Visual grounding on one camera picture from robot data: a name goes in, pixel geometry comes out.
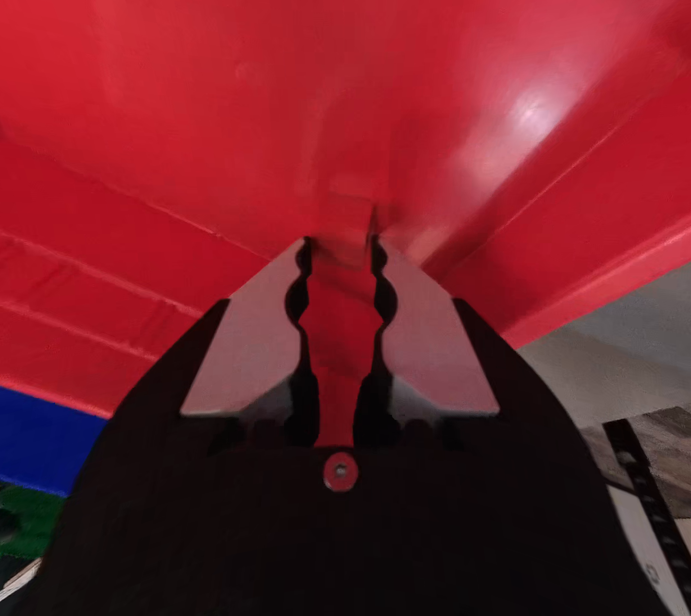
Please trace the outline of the black perforated bar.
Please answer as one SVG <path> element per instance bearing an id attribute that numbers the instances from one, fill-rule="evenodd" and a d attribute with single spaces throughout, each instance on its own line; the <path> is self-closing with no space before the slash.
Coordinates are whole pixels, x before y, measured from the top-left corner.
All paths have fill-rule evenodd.
<path id="1" fill-rule="evenodd" d="M 627 419 L 603 425 L 618 464 L 641 502 L 687 610 L 690 609 L 690 552 L 652 474 L 650 461 Z"/>

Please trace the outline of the green plastic bin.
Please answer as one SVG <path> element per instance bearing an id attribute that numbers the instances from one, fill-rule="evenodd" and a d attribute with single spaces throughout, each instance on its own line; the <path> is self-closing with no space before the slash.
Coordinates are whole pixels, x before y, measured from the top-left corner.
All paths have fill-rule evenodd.
<path id="1" fill-rule="evenodd" d="M 1 556 L 42 557 L 65 501 L 55 494 L 1 483 Z"/>

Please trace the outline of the blue plastic bin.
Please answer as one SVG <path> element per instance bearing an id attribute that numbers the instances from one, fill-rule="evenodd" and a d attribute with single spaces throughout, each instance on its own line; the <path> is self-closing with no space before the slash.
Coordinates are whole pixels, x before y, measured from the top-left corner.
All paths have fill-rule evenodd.
<path id="1" fill-rule="evenodd" d="M 1 387 L 1 481 L 68 497 L 112 414 Z"/>

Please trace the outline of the red plastic bin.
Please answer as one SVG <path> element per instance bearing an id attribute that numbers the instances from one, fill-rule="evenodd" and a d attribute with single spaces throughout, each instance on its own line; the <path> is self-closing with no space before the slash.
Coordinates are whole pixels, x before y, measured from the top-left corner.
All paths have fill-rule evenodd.
<path id="1" fill-rule="evenodd" d="M 112 412 L 328 190 L 518 347 L 690 260 L 690 0 L 1 0 L 1 384 Z"/>

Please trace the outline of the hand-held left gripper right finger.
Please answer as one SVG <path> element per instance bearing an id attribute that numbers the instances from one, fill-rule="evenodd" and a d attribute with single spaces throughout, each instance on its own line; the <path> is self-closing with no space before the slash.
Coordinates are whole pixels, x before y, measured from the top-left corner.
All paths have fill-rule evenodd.
<path id="1" fill-rule="evenodd" d="M 371 240 L 376 330 L 353 416 L 356 448 L 389 448 L 410 424 L 493 418 L 500 405 L 451 294 L 389 241 Z"/>

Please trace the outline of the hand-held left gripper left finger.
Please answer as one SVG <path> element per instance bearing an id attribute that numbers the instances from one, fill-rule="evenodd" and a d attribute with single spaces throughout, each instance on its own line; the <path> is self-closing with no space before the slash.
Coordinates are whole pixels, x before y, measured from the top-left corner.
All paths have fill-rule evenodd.
<path id="1" fill-rule="evenodd" d="M 319 387 L 301 325 L 311 275 L 312 241 L 302 237 L 230 295 L 181 416 L 231 418 L 245 431 L 275 422 L 288 444 L 315 445 Z"/>

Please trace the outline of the red wooden cube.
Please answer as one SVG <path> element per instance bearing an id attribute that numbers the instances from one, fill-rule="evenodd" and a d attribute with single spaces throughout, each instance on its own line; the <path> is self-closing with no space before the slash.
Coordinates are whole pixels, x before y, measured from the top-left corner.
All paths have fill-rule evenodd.
<path id="1" fill-rule="evenodd" d="M 375 226 L 369 198 L 328 190 L 317 201 L 310 236 L 327 260 L 349 269 L 364 267 Z"/>

